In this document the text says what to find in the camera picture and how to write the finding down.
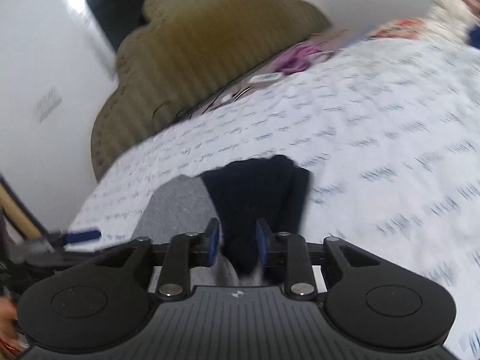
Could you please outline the person's left hand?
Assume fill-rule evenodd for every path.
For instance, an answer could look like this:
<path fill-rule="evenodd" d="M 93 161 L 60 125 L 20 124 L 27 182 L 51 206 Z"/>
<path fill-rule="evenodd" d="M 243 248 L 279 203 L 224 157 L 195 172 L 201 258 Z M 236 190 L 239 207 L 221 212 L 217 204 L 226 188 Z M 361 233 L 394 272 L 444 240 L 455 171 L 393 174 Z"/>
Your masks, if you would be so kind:
<path fill-rule="evenodd" d="M 10 298 L 1 297 L 1 353 L 8 359 L 13 359 L 22 350 L 14 327 L 16 320 L 16 306 Z"/>

